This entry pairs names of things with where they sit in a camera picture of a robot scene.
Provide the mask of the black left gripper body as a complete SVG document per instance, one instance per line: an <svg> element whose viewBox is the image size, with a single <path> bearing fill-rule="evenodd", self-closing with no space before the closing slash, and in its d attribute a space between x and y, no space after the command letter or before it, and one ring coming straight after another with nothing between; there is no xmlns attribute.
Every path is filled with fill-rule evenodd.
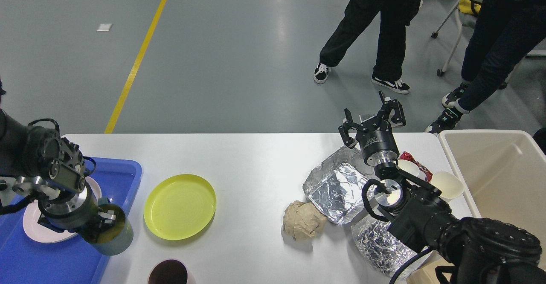
<svg viewBox="0 0 546 284"><path fill-rule="evenodd" d="M77 233L77 228L98 220L98 197L89 182L81 193L61 191L58 198L41 200L38 224L56 233Z"/></svg>

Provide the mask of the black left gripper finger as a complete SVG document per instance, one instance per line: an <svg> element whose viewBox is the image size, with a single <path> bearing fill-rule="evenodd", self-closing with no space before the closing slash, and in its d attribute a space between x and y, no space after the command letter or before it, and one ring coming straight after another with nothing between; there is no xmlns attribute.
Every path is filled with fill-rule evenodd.
<svg viewBox="0 0 546 284"><path fill-rule="evenodd" d="M103 223L88 223L77 228L77 233L90 244L103 243L103 232L105 226Z"/></svg>
<svg viewBox="0 0 546 284"><path fill-rule="evenodd" d="M98 198L98 216L101 218L101 222L106 225L114 225L117 220L118 212L111 204L110 198L101 197Z"/></svg>

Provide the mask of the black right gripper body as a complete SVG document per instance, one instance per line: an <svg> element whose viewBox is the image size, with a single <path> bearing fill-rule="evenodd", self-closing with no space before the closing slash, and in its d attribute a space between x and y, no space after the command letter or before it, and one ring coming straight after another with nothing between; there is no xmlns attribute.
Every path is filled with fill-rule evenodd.
<svg viewBox="0 0 546 284"><path fill-rule="evenodd" d="M358 131L357 141L360 144L363 161L370 167L381 163L396 162L400 156L391 123L381 119L367 119L360 124L363 131Z"/></svg>

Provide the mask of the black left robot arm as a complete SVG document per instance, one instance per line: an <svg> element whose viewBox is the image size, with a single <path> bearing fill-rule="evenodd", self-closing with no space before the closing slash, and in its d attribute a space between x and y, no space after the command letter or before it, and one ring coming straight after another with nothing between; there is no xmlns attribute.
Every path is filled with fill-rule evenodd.
<svg viewBox="0 0 546 284"><path fill-rule="evenodd" d="M60 126L52 128L34 120L23 125L1 111L1 177L16 178L14 192L22 199L1 206L1 214L13 214L37 202L39 224L57 233L69 231L88 243L105 243L119 219L119 212L98 204L86 177L94 169L86 162L77 144L60 136Z"/></svg>

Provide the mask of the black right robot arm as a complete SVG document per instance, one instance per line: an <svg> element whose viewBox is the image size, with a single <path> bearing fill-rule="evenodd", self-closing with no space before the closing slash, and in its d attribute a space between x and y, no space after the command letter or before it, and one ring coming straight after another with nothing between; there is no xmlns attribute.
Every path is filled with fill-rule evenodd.
<svg viewBox="0 0 546 284"><path fill-rule="evenodd" d="M361 190L368 214L388 222L388 231L416 252L394 273L390 283L423 256L437 251L449 265L435 268L441 284L543 284L546 276L538 264L539 239L513 224L490 218L457 219L442 191L397 165L397 144L392 128L406 124L401 103L384 97L381 108L361 123L349 109L339 126L348 148L360 146L375 178Z"/></svg>

